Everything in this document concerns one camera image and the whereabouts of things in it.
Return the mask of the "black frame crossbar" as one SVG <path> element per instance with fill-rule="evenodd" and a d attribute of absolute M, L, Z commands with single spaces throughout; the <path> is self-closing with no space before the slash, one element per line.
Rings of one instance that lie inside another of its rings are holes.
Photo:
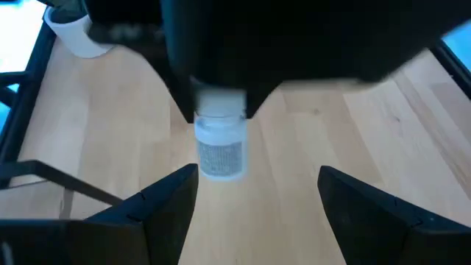
<path fill-rule="evenodd" d="M 43 23 L 26 69 L 0 73 L 0 103 L 10 108 L 0 130 L 0 190 L 9 188 L 14 177 L 25 177 L 28 174 L 42 177 L 48 167 L 39 160 L 19 161 L 18 157 L 55 39 L 56 35 Z"/>

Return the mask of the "small white bottle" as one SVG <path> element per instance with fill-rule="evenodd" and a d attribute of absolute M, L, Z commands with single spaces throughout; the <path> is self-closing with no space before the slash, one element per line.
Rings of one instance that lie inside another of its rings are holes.
<path fill-rule="evenodd" d="M 194 134 L 199 167 L 215 181 L 234 181 L 247 172 L 246 94 L 201 90 L 196 98 Z"/>

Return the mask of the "black side frame rails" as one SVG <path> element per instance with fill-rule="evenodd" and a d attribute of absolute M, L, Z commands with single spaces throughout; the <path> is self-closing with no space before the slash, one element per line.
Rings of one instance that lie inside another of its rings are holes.
<path fill-rule="evenodd" d="M 443 40 L 440 40 L 431 48 L 431 53 L 471 101 L 471 71 L 460 61 Z"/>

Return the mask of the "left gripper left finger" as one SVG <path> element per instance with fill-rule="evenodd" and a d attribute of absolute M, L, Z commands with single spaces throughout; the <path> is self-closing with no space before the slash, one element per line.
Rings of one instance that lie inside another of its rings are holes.
<path fill-rule="evenodd" d="M 0 219 L 0 265 L 177 265 L 194 213 L 189 163 L 120 199 L 45 163 L 5 163 L 0 180 L 33 174 L 109 207 L 84 220 Z"/>

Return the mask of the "snake plant in white pot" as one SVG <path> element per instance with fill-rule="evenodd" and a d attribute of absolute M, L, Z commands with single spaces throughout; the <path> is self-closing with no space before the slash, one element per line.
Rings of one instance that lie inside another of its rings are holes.
<path fill-rule="evenodd" d="M 91 19 L 83 0 L 38 0 L 47 6 L 43 20 L 77 57 L 95 58 L 110 51 L 113 46 L 100 44 L 88 37 Z"/>

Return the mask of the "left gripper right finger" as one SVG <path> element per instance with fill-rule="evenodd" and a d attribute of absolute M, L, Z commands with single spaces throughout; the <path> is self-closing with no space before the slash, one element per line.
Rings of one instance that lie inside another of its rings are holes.
<path fill-rule="evenodd" d="M 321 167 L 317 187 L 348 265 L 471 265 L 471 227 L 331 166 Z"/>

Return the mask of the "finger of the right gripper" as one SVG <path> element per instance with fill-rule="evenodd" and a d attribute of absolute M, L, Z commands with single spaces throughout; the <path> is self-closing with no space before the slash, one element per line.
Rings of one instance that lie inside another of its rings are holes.
<path fill-rule="evenodd" d="M 167 55 L 164 57 L 164 60 L 165 71 L 161 76 L 184 119 L 187 123 L 193 124 L 196 106 L 194 101 L 194 89 L 189 76 L 175 70 Z"/>
<path fill-rule="evenodd" d="M 252 119 L 261 105 L 281 82 L 265 82 L 251 85 L 246 89 L 246 118 Z"/>

